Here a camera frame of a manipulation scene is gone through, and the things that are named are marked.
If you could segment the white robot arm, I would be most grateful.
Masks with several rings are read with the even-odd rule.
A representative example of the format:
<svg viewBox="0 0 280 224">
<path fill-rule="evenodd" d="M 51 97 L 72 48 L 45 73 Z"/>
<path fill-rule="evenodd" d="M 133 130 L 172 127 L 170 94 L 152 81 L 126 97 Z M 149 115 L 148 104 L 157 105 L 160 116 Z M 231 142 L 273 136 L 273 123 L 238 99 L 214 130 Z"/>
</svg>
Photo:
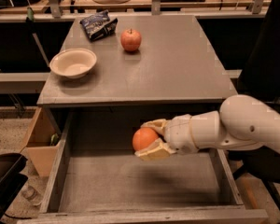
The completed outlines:
<svg viewBox="0 0 280 224">
<path fill-rule="evenodd" d="M 280 154 L 280 114 L 247 95 L 227 98 L 218 111 L 155 119 L 143 126 L 160 136 L 135 152 L 144 161 L 207 148 L 254 150 L 266 146 Z"/>
</svg>

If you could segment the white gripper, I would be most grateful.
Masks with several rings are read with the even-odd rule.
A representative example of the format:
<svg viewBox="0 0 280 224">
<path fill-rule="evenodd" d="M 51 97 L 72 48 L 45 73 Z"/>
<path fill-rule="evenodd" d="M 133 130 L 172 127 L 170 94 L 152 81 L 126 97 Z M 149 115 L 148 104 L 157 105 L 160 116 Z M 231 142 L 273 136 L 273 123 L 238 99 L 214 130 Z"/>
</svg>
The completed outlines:
<svg viewBox="0 0 280 224">
<path fill-rule="evenodd" d="M 187 114 L 171 120 L 154 119 L 144 122 L 142 128 L 150 128 L 163 135 L 166 143 L 158 138 L 148 147 L 136 151 L 134 155 L 142 161 L 155 161 L 169 158 L 175 153 L 179 155 L 197 153 L 198 148 L 192 139 L 190 120 L 191 115 Z"/>
</svg>

